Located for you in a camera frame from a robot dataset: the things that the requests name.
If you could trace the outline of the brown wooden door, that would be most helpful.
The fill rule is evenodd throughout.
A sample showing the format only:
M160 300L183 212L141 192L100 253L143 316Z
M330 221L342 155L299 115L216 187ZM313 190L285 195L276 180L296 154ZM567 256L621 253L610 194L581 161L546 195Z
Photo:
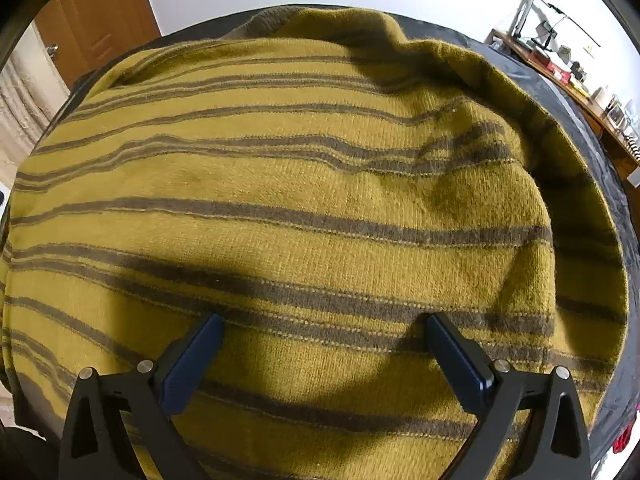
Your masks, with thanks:
M67 87L160 36L149 0L50 0L35 24Z

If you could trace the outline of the beige curtain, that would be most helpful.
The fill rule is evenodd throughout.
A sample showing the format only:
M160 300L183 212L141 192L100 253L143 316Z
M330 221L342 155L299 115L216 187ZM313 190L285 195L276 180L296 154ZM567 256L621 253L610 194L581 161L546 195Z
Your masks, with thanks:
M9 190L70 90L31 22L1 70L1 187Z

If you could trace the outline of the wooden desk with clutter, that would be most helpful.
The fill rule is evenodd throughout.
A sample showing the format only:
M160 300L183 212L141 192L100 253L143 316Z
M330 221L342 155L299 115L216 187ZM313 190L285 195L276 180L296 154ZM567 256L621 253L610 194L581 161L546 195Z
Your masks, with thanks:
M572 59L574 51L564 44L547 51L534 40L522 44L510 34L495 29L489 33L485 44L533 67L563 89L582 109L588 124L611 155L614 166L622 172L623 179L633 188L638 188L639 159L618 131L623 112L616 112L614 120L608 117L608 106L616 96L608 91L608 86L588 88L585 85L585 66Z

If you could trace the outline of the black desk lamp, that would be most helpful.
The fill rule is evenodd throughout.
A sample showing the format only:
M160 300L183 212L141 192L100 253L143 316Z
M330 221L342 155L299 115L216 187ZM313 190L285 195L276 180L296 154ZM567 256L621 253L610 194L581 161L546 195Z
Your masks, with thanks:
M589 54L602 44L584 26L546 0L521 0L508 27L521 46L558 53L579 44Z

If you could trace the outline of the red floral bedding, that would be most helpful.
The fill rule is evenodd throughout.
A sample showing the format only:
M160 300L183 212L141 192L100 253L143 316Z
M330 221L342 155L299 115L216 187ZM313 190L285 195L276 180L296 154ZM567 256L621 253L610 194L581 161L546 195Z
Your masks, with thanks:
M591 469L594 480L614 480L628 463L632 452L639 443L639 410L634 418L614 440L612 446Z

